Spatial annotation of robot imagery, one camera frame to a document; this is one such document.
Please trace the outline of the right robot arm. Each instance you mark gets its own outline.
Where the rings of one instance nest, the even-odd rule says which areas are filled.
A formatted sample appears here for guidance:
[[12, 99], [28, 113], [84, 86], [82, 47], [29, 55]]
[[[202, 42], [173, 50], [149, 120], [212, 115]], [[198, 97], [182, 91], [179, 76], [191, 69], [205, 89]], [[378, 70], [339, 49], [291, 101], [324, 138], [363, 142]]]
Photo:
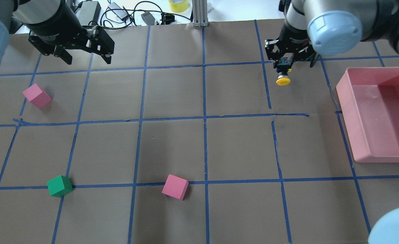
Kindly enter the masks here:
[[[288, 85], [294, 62], [344, 54], [359, 42], [388, 40], [399, 54], [399, 0], [282, 0], [280, 35], [267, 58]], [[399, 163], [399, 67], [347, 68], [336, 86], [358, 163]]]

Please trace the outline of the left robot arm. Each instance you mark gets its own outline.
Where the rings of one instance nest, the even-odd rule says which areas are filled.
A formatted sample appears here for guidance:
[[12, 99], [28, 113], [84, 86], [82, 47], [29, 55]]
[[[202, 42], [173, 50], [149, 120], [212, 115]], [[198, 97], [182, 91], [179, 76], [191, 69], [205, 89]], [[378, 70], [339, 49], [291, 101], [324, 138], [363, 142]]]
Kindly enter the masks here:
[[84, 27], [64, 0], [0, 0], [0, 65], [10, 43], [12, 18], [30, 29], [28, 41], [42, 55], [71, 65], [69, 50], [97, 54], [111, 64], [115, 43], [102, 26]]

